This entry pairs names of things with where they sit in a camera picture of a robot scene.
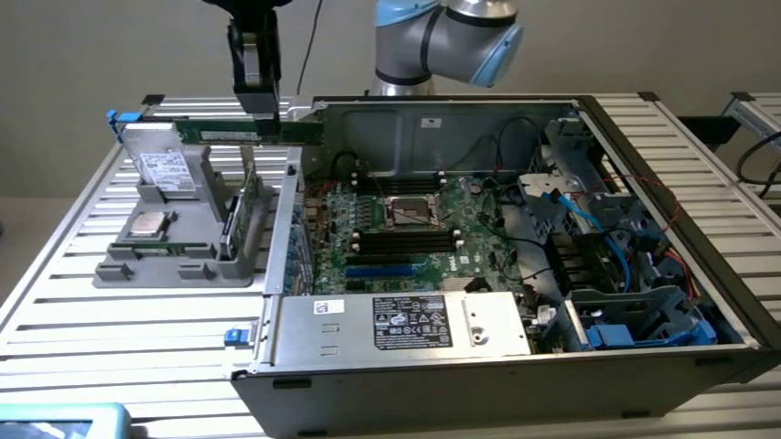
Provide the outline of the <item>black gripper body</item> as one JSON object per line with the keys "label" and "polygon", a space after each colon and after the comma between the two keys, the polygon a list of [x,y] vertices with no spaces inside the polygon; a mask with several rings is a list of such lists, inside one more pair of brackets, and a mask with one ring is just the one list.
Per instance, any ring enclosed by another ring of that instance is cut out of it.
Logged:
{"label": "black gripper body", "polygon": [[204,0],[204,3],[225,11],[234,21],[256,21],[287,5],[288,0]]}

